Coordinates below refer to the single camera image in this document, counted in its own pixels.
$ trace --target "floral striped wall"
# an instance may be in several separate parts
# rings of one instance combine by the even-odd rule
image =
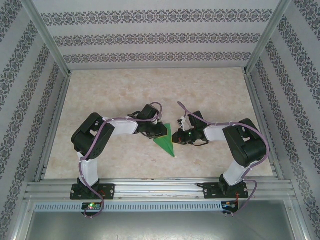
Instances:
[[[251,73],[284,176],[320,239],[320,7],[293,0]]]
[[[71,70],[245,67],[279,0],[35,0]]]
[[[0,0],[0,239],[34,180],[65,80],[19,0]]]

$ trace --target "green triangular object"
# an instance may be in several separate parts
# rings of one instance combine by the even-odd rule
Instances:
[[[172,136],[171,136],[171,126],[169,123],[164,124],[164,126],[166,127],[168,134],[166,136],[161,136],[156,139],[153,139],[153,141],[157,145],[159,145],[163,150],[165,150],[168,154],[174,157],[175,152],[174,152],[174,144],[172,142]]]

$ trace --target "beige tabletop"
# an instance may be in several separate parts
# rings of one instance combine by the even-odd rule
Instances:
[[[46,170],[46,179],[75,179],[79,175],[73,133],[97,112],[124,117],[151,102],[163,105],[164,123],[172,134],[184,111],[200,110],[210,122],[239,122],[249,118],[258,127],[241,68],[165,68],[74,71]],[[170,156],[142,134],[113,136],[98,158],[100,178],[219,177],[233,161],[227,142],[201,147],[174,144]],[[249,176],[273,176],[269,161]]]

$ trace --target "purple cable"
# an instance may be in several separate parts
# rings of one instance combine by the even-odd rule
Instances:
[[[159,113],[158,113],[156,116],[154,116],[153,118],[141,120],[141,119],[134,119],[134,118],[131,118],[131,117],[115,117],[115,118],[110,118],[110,119],[107,119],[106,121],[104,121],[104,123],[103,123],[103,124],[101,125],[101,127],[99,128],[99,131],[98,131],[97,134],[95,135],[94,140],[93,140],[93,143],[92,143],[89,151],[86,153],[86,155],[85,155],[84,157],[80,158],[80,161],[79,161],[79,173],[80,173],[80,176],[81,176],[81,178],[82,178],[82,180],[83,180],[84,185],[85,185],[88,189],[90,189],[91,192],[93,192],[95,195],[97,195],[97,196],[101,199],[101,208],[100,208],[100,210],[99,210],[95,215],[90,216],[90,219],[95,218],[95,217],[97,217],[98,215],[100,215],[100,214],[102,213],[102,211],[103,211],[104,208],[105,208],[105,200],[104,200],[104,198],[103,198],[98,192],[96,192],[96,191],[88,184],[88,182],[87,182],[86,179],[84,178],[84,174],[83,174],[82,169],[81,169],[82,162],[85,161],[85,160],[90,156],[92,150],[94,149],[94,147],[95,147],[95,145],[96,145],[96,143],[97,143],[97,141],[98,141],[98,138],[99,138],[99,136],[100,136],[103,128],[105,127],[105,125],[106,125],[107,123],[109,123],[109,122],[111,122],[111,121],[114,121],[114,120],[128,120],[128,121],[134,121],[134,122],[150,122],[150,121],[152,121],[152,120],[156,120],[158,117],[160,117],[160,116],[162,115],[163,107],[162,107],[162,105],[161,105],[159,102],[156,102],[156,101],[152,102],[150,105],[154,105],[154,104],[159,105],[160,110],[159,110]],[[87,210],[88,210],[88,208],[86,208],[86,209],[84,210],[84,217],[85,217],[85,218],[88,217],[88,216],[86,215]]]
[[[178,101],[178,105],[185,111],[185,116],[187,115],[187,113],[189,113],[190,115],[192,115],[193,117],[199,119],[200,121],[208,124],[208,125],[213,125],[213,126],[231,126],[231,125],[238,125],[238,126],[241,126],[241,127],[244,127],[244,128],[247,128],[247,129],[250,129],[251,131],[255,132],[256,134],[259,135],[259,137],[262,139],[263,143],[265,144],[265,147],[266,147],[266,153],[265,153],[265,156],[262,158],[261,161],[253,164],[251,167],[249,167],[245,172],[244,174],[241,176],[241,178],[243,179],[249,172],[250,170],[255,167],[255,166],[258,166],[260,164],[262,164],[268,157],[269,157],[269,154],[270,154],[270,146],[268,144],[268,141],[267,139],[265,138],[265,136],[263,136],[258,130],[254,129],[253,127],[249,126],[249,125],[246,125],[246,124],[243,124],[243,123],[240,123],[240,122],[223,122],[223,123],[213,123],[213,122],[209,122],[209,121],[206,121],[204,119],[202,119],[201,117],[198,117],[197,115],[193,114],[192,112],[190,112],[186,107],[185,105],[183,105],[180,101]],[[253,180],[253,179],[246,179],[245,182],[251,182],[251,183],[255,183],[255,187],[252,191],[252,193],[250,194],[250,196],[248,197],[248,199],[245,201],[244,205],[236,212],[238,213],[240,210],[242,210],[243,208],[245,208],[247,206],[247,204],[249,203],[250,199],[254,196],[254,193],[256,192],[257,190],[257,187],[258,187],[258,183],[257,181]]]

